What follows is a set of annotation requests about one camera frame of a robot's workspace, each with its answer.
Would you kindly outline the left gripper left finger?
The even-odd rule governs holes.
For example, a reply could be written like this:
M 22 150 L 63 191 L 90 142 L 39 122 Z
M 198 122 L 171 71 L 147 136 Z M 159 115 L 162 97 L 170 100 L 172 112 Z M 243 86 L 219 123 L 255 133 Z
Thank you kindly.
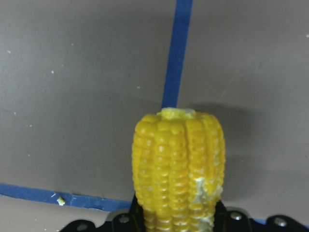
M 92 221 L 75 220 L 66 225 L 61 232 L 144 232 L 143 209 L 134 195 L 128 213 L 117 213 L 112 219 L 96 227 Z

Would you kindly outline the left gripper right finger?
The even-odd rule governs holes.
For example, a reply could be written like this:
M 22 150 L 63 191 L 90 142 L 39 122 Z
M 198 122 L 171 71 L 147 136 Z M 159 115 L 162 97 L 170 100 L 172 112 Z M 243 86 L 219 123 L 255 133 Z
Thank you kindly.
M 227 209 L 219 201 L 215 207 L 215 232 L 309 232 L 309 227 L 286 215 L 273 215 L 265 221 L 253 219 L 238 209 Z

